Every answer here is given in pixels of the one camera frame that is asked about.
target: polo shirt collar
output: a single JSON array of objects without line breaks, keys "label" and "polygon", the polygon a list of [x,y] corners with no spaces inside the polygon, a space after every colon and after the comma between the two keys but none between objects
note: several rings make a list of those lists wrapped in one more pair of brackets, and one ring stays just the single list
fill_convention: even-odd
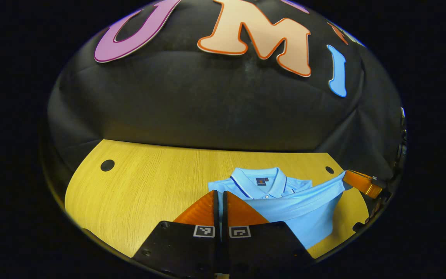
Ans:
[{"label": "polo shirt collar", "polygon": [[[265,192],[259,186],[256,186],[248,176],[274,177],[274,182],[269,192]],[[279,168],[260,170],[236,168],[230,178],[244,195],[255,199],[263,198],[266,195],[281,198],[287,181],[285,174]]]}]

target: light blue polo shirt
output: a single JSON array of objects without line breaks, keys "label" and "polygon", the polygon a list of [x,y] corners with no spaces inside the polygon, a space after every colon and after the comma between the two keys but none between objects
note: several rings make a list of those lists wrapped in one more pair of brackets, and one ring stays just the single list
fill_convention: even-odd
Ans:
[{"label": "light blue polo shirt", "polygon": [[[218,191],[220,205],[223,192],[229,191],[269,222],[284,221],[308,249],[333,231],[333,210],[346,189],[344,175],[345,172],[312,187],[311,180],[287,177],[279,168],[237,168],[229,179],[210,182],[208,186],[209,191]],[[223,207],[219,209],[221,219]]]}]

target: shirt logo patch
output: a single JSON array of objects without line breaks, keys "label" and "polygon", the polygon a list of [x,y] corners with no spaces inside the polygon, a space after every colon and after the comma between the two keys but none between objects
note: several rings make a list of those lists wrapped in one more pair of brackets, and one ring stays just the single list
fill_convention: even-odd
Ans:
[{"label": "shirt logo patch", "polygon": [[228,227],[230,230],[230,238],[251,237],[249,226]]},{"label": "shirt logo patch", "polygon": [[268,178],[256,178],[257,186],[266,186],[266,181],[269,181]]}]

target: navy collar stripe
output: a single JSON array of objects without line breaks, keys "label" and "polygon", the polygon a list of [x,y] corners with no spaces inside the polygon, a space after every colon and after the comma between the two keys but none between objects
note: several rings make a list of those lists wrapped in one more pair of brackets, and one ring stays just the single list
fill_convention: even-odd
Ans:
[{"label": "navy collar stripe", "polygon": [[283,186],[283,192],[285,193],[285,188],[286,188],[286,176],[285,176],[285,185]]},{"label": "navy collar stripe", "polygon": [[233,180],[233,182],[235,183],[235,185],[237,185],[238,189],[240,189],[240,191],[248,198],[250,198],[245,192],[244,190],[242,190],[242,188],[238,185],[238,183],[235,181],[235,179],[233,179],[233,177],[230,176],[230,178]]}]

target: round hole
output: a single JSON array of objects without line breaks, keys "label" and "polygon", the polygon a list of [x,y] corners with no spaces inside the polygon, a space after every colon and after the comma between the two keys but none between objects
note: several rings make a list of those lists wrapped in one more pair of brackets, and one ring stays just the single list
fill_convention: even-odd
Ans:
[{"label": "round hole", "polygon": [[115,166],[115,161],[113,160],[106,160],[101,164],[101,170],[102,171],[109,171]]},{"label": "round hole", "polygon": [[335,173],[335,171],[333,171],[333,169],[330,168],[330,167],[326,167],[326,171],[331,173],[331,174]]},{"label": "round hole", "polygon": [[356,233],[364,226],[363,223],[361,222],[357,222],[356,224],[354,224],[354,226],[352,227],[352,230],[355,231]]}]

